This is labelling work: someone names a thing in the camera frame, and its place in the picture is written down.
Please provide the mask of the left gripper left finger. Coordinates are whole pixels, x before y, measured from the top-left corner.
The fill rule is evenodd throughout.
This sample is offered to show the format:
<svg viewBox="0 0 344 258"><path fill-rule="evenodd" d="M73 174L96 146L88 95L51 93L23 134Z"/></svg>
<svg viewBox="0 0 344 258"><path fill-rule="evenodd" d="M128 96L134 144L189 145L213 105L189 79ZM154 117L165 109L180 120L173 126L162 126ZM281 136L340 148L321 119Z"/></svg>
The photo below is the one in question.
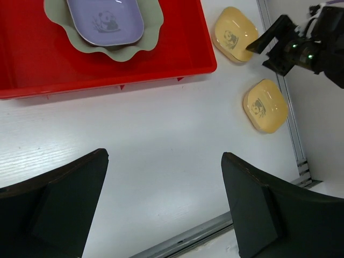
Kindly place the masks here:
<svg viewBox="0 0 344 258"><path fill-rule="evenodd" d="M1 257L81 257L109 164L97 149L1 188Z"/></svg>

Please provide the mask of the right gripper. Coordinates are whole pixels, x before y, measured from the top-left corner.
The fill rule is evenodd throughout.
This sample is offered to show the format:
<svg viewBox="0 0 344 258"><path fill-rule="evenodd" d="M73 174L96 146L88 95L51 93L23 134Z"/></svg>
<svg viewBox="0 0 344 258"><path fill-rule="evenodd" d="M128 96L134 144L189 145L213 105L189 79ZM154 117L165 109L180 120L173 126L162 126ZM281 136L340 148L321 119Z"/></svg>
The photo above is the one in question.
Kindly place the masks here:
<svg viewBox="0 0 344 258"><path fill-rule="evenodd" d="M286 35L268 52L269 59L263 65L282 76L299 66L328 78L343 78L343 8L325 6L315 21L313 27L306 26L309 38ZM246 50L261 54L287 25L287 15L280 15Z"/></svg>

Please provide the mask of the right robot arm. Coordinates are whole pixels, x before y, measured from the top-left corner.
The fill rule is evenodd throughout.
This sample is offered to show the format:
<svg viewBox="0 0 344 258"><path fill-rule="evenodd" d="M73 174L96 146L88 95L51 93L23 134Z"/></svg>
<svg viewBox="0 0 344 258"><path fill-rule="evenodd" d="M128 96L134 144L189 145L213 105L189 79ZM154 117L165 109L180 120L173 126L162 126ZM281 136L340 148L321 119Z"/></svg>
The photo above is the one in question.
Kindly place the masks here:
<svg viewBox="0 0 344 258"><path fill-rule="evenodd" d="M261 54L273 39L263 66L285 76L294 66L325 76L343 88L343 8L335 1L309 8L308 19L296 25L287 15L279 18L247 50Z"/></svg>

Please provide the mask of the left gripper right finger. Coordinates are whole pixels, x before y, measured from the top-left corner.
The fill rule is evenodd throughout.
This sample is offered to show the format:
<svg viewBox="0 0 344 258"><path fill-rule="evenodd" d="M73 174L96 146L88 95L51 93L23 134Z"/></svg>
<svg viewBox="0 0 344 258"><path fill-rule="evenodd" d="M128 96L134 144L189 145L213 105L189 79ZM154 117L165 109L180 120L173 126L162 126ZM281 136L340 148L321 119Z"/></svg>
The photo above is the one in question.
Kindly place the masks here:
<svg viewBox="0 0 344 258"><path fill-rule="evenodd" d="M232 153L221 169L240 257L343 257L343 199L303 189Z"/></svg>

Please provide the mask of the large green scalloped bowl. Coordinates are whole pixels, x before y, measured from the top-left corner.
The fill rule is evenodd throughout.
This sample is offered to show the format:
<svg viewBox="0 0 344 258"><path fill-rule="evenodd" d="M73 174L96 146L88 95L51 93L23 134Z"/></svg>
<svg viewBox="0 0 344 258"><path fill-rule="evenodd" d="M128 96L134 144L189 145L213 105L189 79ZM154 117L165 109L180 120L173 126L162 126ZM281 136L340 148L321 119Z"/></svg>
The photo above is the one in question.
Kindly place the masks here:
<svg viewBox="0 0 344 258"><path fill-rule="evenodd" d="M158 42L160 28L164 22L159 1L137 1L144 21L144 33L135 43L121 46L101 47L84 40L77 32L67 1L44 1L44 11L50 21L60 25L71 45L82 53L103 53L117 62L126 62L139 51L151 51Z"/></svg>

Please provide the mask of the purple square plate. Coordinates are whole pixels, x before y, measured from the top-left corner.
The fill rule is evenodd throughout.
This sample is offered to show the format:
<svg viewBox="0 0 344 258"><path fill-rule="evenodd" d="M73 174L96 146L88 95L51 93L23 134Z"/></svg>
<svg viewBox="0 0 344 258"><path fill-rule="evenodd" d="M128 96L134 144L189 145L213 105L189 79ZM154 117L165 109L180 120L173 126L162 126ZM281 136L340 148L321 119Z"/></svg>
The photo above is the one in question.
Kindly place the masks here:
<svg viewBox="0 0 344 258"><path fill-rule="evenodd" d="M74 26L88 43L112 47L141 39L144 21L137 1L67 1Z"/></svg>

